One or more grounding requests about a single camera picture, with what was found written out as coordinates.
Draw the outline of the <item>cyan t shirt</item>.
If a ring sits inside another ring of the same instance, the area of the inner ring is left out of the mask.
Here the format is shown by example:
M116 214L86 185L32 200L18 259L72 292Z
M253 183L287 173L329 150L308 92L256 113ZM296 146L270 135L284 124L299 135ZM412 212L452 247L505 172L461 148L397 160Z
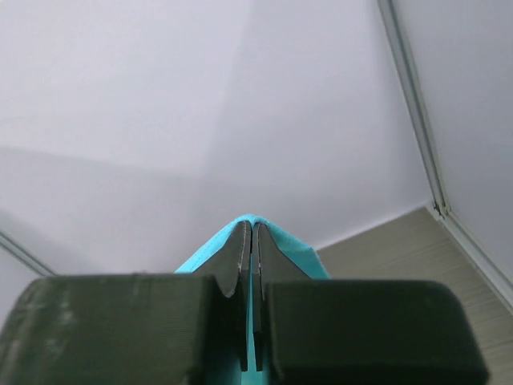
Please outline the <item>cyan t shirt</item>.
M316 251L272 222L245 214L229 222L203 244L176 272L178 274L215 274L220 282L227 278L222 271L232 268L228 259L236 259L237 286L218 318L219 325L211 338L213 351L206 384L263 384L257 370L256 343L253 335L253 276L257 274L257 235L262 227L269 231L269 244L284 255L296 270L307 278L327 278Z

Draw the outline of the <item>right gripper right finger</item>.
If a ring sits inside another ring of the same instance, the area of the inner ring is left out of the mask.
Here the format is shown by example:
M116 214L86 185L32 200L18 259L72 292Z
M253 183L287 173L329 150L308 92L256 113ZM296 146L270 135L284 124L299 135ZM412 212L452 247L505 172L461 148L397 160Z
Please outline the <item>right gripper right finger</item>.
M265 384L485 384L461 302L443 284L309 276L253 231L252 332Z

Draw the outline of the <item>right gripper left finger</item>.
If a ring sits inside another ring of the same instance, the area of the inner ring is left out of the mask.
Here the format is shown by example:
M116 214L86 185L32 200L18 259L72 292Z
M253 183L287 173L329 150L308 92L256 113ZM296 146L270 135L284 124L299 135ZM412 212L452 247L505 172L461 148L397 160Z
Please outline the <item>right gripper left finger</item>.
M188 274L39 278L1 331L4 384L238 384L251 225Z

